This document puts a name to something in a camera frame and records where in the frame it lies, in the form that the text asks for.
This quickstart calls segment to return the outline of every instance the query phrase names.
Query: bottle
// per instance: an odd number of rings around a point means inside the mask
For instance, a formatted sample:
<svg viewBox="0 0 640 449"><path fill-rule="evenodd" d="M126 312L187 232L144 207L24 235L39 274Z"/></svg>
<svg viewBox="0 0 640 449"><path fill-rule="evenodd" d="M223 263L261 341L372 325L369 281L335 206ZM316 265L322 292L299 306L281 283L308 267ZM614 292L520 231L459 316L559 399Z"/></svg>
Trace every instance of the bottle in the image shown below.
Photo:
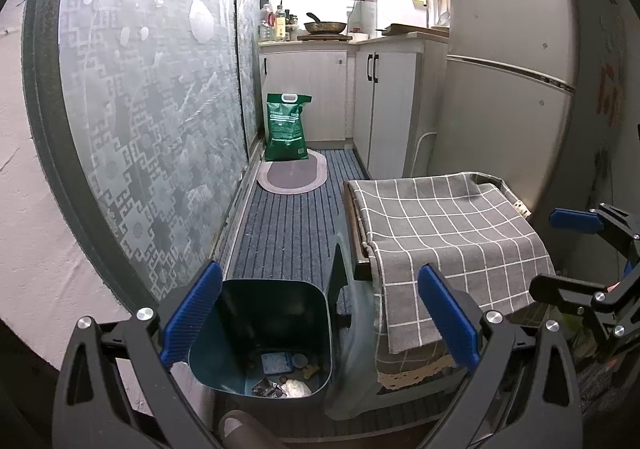
<svg viewBox="0 0 640 449"><path fill-rule="evenodd" d="M269 3L265 3L260 10L260 33L258 37L261 42L274 40L274 23L273 10Z"/></svg>
<svg viewBox="0 0 640 449"><path fill-rule="evenodd" d="M287 15L282 9L282 0L276 10L276 41L284 41L284 35L287 31Z"/></svg>
<svg viewBox="0 0 640 449"><path fill-rule="evenodd" d="M260 26L258 27L258 38L261 42L269 40L269 14L269 5L265 3L260 9Z"/></svg>

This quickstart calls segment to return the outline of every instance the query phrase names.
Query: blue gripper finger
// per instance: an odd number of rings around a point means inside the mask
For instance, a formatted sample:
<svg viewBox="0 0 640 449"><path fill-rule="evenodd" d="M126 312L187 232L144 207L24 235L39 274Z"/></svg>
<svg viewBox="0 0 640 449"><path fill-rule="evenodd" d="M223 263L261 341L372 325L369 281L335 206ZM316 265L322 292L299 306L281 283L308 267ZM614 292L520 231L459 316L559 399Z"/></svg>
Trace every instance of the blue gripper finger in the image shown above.
<svg viewBox="0 0 640 449"><path fill-rule="evenodd" d="M455 362L472 373L480 362L478 332L429 265L418 272L418 294Z"/></svg>
<svg viewBox="0 0 640 449"><path fill-rule="evenodd" d="M569 229L582 234L597 234L604 229L597 214L569 209L555 209L549 216L549 224L554 229Z"/></svg>
<svg viewBox="0 0 640 449"><path fill-rule="evenodd" d="M220 291L222 269L218 263L212 262L204 269L164 328L160 360L166 369L170 369L173 363L186 360Z"/></svg>

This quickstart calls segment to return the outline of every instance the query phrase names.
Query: gray checkered cloth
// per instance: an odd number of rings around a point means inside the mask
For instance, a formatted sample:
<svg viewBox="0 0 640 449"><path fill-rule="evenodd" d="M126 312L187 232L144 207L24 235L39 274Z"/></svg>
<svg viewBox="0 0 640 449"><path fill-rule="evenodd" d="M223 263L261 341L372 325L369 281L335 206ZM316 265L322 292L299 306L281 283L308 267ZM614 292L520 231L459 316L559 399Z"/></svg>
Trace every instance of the gray checkered cloth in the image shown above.
<svg viewBox="0 0 640 449"><path fill-rule="evenodd" d="M427 263L482 310L522 311L520 323L542 320L546 308L529 307L527 288L554 268L500 178L459 173L349 184L377 297L379 372L412 371L446 353L417 294L417 273Z"/></svg>

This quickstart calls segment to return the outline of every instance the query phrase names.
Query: cabinet door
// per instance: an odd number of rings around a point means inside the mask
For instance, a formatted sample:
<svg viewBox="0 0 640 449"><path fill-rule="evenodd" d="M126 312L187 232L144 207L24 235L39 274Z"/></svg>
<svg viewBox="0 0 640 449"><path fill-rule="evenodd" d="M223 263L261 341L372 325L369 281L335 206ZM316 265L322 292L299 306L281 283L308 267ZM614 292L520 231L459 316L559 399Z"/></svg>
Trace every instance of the cabinet door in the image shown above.
<svg viewBox="0 0 640 449"><path fill-rule="evenodd" d="M262 112L264 118L264 132L266 133L267 138L269 138L269 126L267 125L267 93L268 93L268 84L267 84L267 72L268 72L268 54L260 55L260 89L262 90ZM272 72L271 79L274 78L275 72Z"/></svg>
<svg viewBox="0 0 640 449"><path fill-rule="evenodd" d="M307 141L345 139L347 53L338 51L281 52L268 54L267 93L311 95L302 112Z"/></svg>
<svg viewBox="0 0 640 449"><path fill-rule="evenodd" d="M418 53L383 52L374 60L373 76L378 82L369 151L369 174L374 180L402 178L404 174L421 59Z"/></svg>
<svg viewBox="0 0 640 449"><path fill-rule="evenodd" d="M353 143L365 166L369 165L371 111L373 109L373 52L356 53L356 97L353 115Z"/></svg>

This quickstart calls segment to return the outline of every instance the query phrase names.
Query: trash bin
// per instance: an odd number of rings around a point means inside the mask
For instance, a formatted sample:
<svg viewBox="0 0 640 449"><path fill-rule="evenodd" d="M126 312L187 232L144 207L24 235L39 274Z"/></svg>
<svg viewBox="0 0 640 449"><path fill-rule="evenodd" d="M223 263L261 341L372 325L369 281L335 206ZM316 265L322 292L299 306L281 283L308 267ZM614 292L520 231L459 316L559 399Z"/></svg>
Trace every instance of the trash bin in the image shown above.
<svg viewBox="0 0 640 449"><path fill-rule="evenodd" d="M301 353L319 370L308 380L303 369L266 375L262 356ZM230 279L222 286L189 354L189 365L202 384L226 393L248 409L316 403L322 400L333 365L329 310L324 293L303 281ZM257 397L252 388L264 377L304 382L311 395L302 398Z"/></svg>

